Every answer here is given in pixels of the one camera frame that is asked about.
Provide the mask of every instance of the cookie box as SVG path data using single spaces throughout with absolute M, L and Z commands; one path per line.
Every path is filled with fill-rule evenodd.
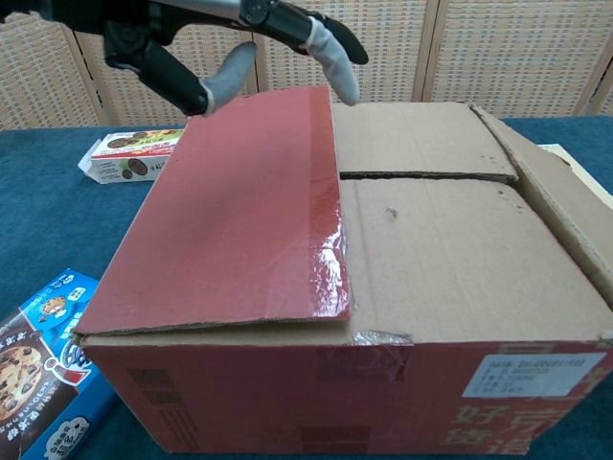
M 67 269 L 0 327 L 0 457 L 64 460 L 116 396 L 71 341 L 98 282 Z
M 98 140 L 79 168 L 101 184 L 155 180 L 183 129 L 117 132 Z

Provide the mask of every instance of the blue tablecloth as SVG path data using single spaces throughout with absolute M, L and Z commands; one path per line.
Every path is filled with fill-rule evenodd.
M 508 124 L 538 144 L 561 144 L 613 191 L 613 118 L 516 119 Z M 102 276 L 150 187 L 150 183 L 103 186 L 77 169 L 98 138 L 118 130 L 0 132 L 0 316 L 14 311 L 66 267 Z M 211 456 L 164 453 L 122 403 L 76 455 L 78 460 L 205 457 L 211 460 Z M 613 458 L 613 377 L 538 439 L 527 458 Z

